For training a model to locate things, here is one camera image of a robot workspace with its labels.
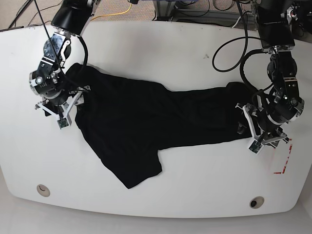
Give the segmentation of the aluminium frame stand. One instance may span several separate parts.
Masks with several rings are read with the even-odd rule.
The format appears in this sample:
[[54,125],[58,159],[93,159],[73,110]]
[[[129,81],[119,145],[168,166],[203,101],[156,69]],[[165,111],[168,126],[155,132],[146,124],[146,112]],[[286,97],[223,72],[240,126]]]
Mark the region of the aluminium frame stand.
[[[255,24],[259,35],[265,40],[292,40],[293,35],[288,22],[287,10],[292,5],[292,0],[244,0],[239,4],[250,4]],[[177,0],[155,0],[153,1],[156,18],[162,21],[169,19],[204,20],[216,18],[217,20],[233,20],[236,13],[228,13],[228,9],[217,11],[206,11],[179,8],[181,3]]]

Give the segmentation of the red tape rectangle marking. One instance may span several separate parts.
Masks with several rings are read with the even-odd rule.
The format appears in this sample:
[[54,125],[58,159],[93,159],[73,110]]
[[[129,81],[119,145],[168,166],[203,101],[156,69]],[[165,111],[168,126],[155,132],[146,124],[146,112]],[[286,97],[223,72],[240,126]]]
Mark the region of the red tape rectangle marking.
[[280,141],[278,147],[274,150],[271,172],[275,175],[285,173],[288,161],[291,155],[293,140],[290,138],[288,143]]

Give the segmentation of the black t-shirt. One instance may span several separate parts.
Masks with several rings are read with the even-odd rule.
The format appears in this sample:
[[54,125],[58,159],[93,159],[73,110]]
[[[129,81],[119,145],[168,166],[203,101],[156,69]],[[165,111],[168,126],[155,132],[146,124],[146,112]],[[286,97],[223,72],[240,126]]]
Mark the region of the black t-shirt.
[[78,85],[91,88],[77,110],[76,125],[102,164],[126,188],[161,173],[161,150],[218,144],[215,138],[224,124],[214,99],[216,89],[230,82],[224,87],[170,91],[157,82],[81,67],[76,63],[66,72]]

